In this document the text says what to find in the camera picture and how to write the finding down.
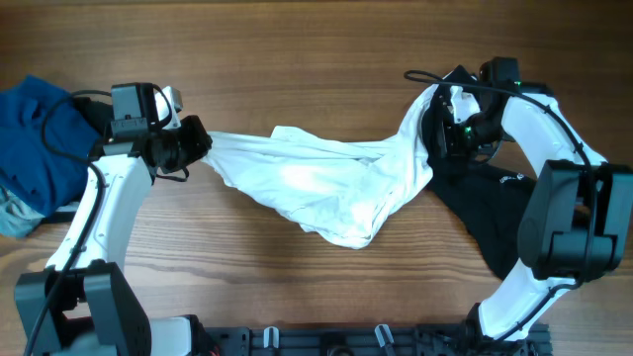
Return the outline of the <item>white t-shirt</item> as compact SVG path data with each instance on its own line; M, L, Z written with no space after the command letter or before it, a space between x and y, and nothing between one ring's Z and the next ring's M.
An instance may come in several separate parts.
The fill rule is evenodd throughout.
M436 89L425 89L382 140L344 142L289 126L268 136L212 132L203 161L227 186L303 231L360 249L433 177L420 124Z

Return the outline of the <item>folded blue shirt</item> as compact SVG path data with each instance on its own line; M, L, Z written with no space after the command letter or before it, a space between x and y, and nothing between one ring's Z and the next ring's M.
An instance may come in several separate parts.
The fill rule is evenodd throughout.
M41 122L39 102L58 102L67 95L35 76L1 93L1 185L40 214L41 145L36 143L36 128Z

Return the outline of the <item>black t-shirt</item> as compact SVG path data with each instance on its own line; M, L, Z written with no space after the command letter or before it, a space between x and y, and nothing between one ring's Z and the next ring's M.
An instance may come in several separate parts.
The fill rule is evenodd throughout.
M487 162L480 163L476 158L441 157L436 91L437 87L419 129L433 171L428 188L464 224L488 267L502 280L518 260L516 234L535 181ZM500 105L505 101L506 97L499 94L499 139L502 138Z

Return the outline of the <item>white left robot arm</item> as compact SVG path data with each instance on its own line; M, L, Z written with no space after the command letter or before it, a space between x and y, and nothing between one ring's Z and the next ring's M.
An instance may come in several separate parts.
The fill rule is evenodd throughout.
M180 92L112 87L113 119L82 158L87 184L70 229L41 272L20 276L15 304L28 355L216 355L194 315L151 320L124 276L136 215L156 179L176 180L212 140L179 118Z

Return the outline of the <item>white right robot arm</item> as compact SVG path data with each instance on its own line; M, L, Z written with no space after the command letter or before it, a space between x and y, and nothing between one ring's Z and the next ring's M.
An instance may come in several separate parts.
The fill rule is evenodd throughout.
M554 93L496 57L436 77L420 124L430 190L476 240L500 286L475 304L457 345L523 340L565 293L615 270L632 214L632 171L592 150Z

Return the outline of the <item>folded light grey garment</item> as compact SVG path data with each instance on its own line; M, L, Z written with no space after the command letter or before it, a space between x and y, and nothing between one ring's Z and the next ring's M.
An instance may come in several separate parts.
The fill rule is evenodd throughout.
M11 191L1 188L2 235L24 238L33 232L44 218Z

